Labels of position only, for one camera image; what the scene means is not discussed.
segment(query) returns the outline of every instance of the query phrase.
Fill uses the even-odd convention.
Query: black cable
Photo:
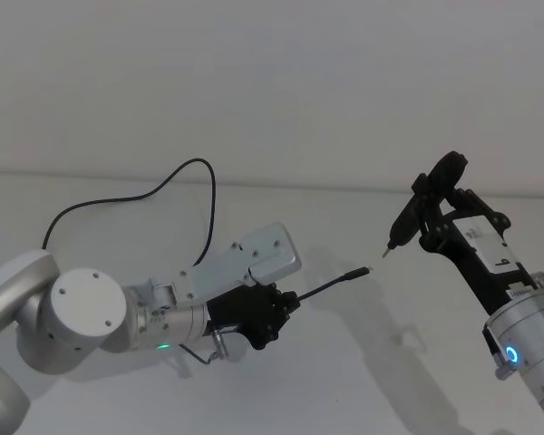
[[[320,287],[308,293],[305,293],[304,295],[299,296],[298,301],[302,302],[305,299],[308,299],[309,297],[318,295],[320,292],[324,292],[327,288],[332,287],[333,285],[342,283],[344,281],[352,281],[356,278],[360,278],[361,276],[369,275],[370,273],[371,273],[371,269],[368,267],[361,267],[359,269],[352,270],[351,272],[347,272],[346,274],[339,276],[338,278],[333,279],[332,281],[329,281],[328,283],[321,285]]]
[[[135,197],[125,197],[125,198],[96,199],[94,201],[87,201],[87,202],[83,202],[81,204],[75,204],[74,206],[70,206],[66,208],[65,210],[61,211],[57,217],[54,218],[53,222],[48,227],[48,231],[46,231],[46,236],[44,236],[43,249],[46,249],[48,247],[48,242],[51,238],[51,234],[53,233],[54,227],[56,227],[56,224],[58,224],[59,220],[64,218],[64,216],[66,216],[70,212],[76,210],[77,208],[95,206],[98,204],[113,204],[113,203],[140,201],[142,199],[152,197],[157,192],[162,190],[183,169],[185,169],[186,167],[188,167],[188,165],[192,163],[203,163],[208,168],[209,176],[211,177],[211,211],[209,213],[208,239],[206,240],[206,244],[203,248],[203,251],[201,251],[201,254],[199,255],[196,262],[194,263],[194,266],[197,266],[199,263],[201,263],[201,261],[204,259],[204,257],[208,253],[209,246],[211,245],[211,239],[214,233],[214,220],[216,216],[216,174],[214,173],[214,169],[211,167],[211,164],[205,159],[191,159],[186,161],[177,169],[175,169],[173,172],[171,172],[171,174],[157,188],[143,195],[137,195]]]

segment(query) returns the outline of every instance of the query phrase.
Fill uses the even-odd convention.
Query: robotic arm
[[[178,273],[121,288],[95,269],[61,274],[50,254],[35,250],[0,268],[0,332],[18,322],[17,346],[39,372],[62,374],[95,349],[112,353],[214,338],[238,332],[257,349],[278,332],[300,303],[275,282],[301,262],[290,235],[273,224],[233,243],[227,252]],[[30,402],[0,367],[0,435],[14,433]]]
[[[455,188],[468,161],[446,155],[413,184],[414,196],[397,218],[386,256],[418,232],[421,247],[449,258],[490,318],[483,336],[505,380],[519,372],[544,410],[544,274],[530,275],[503,238],[511,226],[473,191]],[[443,214],[447,200],[453,211]]]

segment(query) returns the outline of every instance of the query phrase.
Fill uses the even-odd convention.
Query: white wall
[[[50,218],[76,201],[151,185],[0,176],[0,265],[38,247]],[[446,260],[415,245],[380,259],[406,196],[220,188],[214,248],[280,220],[303,257],[283,290],[303,293],[353,267],[374,275],[296,312],[264,352],[230,343],[234,362],[200,366],[179,351],[94,354],[60,379],[24,366],[14,332],[0,362],[33,399],[20,433],[544,434],[520,379],[498,382],[481,338],[485,315]],[[52,252],[63,270],[96,266],[122,284],[189,266],[204,242],[209,189],[170,186],[139,204],[62,221]],[[544,269],[544,200],[494,199],[529,270]]]
[[[544,194],[544,0],[0,1],[0,169],[408,189],[451,149]]]

